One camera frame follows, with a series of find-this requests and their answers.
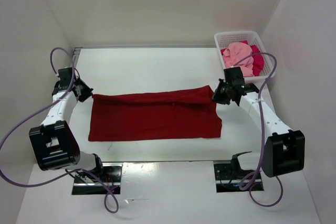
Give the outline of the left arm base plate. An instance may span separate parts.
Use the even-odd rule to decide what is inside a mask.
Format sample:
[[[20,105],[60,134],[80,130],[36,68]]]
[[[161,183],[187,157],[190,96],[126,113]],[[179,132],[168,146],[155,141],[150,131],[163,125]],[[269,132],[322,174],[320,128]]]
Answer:
[[[116,195],[121,190],[122,163],[103,163],[103,173],[97,177]],[[72,175],[73,186],[72,195],[104,195],[107,193],[105,188],[91,175],[75,173]]]

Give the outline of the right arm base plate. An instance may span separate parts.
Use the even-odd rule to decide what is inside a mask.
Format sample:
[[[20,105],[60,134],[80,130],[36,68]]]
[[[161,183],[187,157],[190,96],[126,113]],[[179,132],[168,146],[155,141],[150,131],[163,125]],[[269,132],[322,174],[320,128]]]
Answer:
[[[213,166],[217,193],[242,192],[239,189],[239,183],[244,176],[250,173],[250,170],[242,170],[236,175],[230,161],[214,162]]]

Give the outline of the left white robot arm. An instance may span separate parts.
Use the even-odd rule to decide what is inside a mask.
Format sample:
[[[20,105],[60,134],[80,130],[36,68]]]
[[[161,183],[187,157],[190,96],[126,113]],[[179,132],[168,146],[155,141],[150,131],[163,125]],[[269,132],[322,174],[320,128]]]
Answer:
[[[71,91],[66,90],[64,81],[56,83],[52,98],[59,102],[51,107],[40,126],[29,131],[37,164],[41,170],[85,169],[88,178],[99,182],[105,175],[101,159],[97,154],[80,151],[69,127],[74,107],[91,97],[93,89],[76,78]]]

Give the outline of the dark red t shirt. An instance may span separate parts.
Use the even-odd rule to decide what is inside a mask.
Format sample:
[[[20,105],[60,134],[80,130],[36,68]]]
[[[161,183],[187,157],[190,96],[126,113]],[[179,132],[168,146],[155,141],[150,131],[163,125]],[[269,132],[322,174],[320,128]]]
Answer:
[[[93,95],[91,142],[219,138],[210,86],[158,93]]]

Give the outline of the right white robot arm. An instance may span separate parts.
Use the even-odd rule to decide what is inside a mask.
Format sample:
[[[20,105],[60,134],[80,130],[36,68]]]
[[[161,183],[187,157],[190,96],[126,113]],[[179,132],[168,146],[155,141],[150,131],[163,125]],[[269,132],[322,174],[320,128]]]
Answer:
[[[263,100],[261,91],[253,83],[219,79],[213,100],[223,105],[235,102],[260,129],[262,144],[257,168],[267,177],[303,170],[304,134],[286,125]]]

